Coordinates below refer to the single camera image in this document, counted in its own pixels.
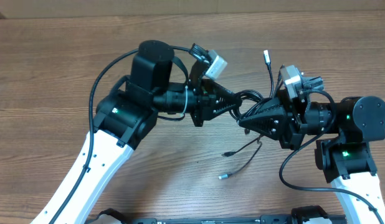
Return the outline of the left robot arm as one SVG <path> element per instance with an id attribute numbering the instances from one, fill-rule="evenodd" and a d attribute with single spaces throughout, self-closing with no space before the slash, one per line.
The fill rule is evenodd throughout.
<path id="1" fill-rule="evenodd" d="M 242 102 L 217 84 L 227 62 L 213 50 L 188 48 L 188 70 L 175 46 L 146 40 L 130 52 L 131 73 L 121 77 L 98 104 L 88 104 L 89 131 L 73 166 L 35 223 L 84 223 L 117 170 L 154 128 L 160 113 L 195 126 Z"/>

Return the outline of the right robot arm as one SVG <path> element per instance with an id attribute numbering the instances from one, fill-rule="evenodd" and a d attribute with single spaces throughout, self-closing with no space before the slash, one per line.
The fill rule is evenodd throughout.
<path id="1" fill-rule="evenodd" d="M 291 189 L 333 192 L 348 223 L 385 223 L 385 205 L 370 143 L 385 139 L 385 101 L 376 96 L 351 96 L 335 102 L 325 91 L 326 103 L 311 101 L 309 91 L 290 99 L 286 90 L 253 107 L 239 126 L 278 140 L 292 153 L 283 161 L 279 177 Z M 289 160 L 311 143 L 315 163 L 329 187 L 303 187 L 283 176 Z"/>

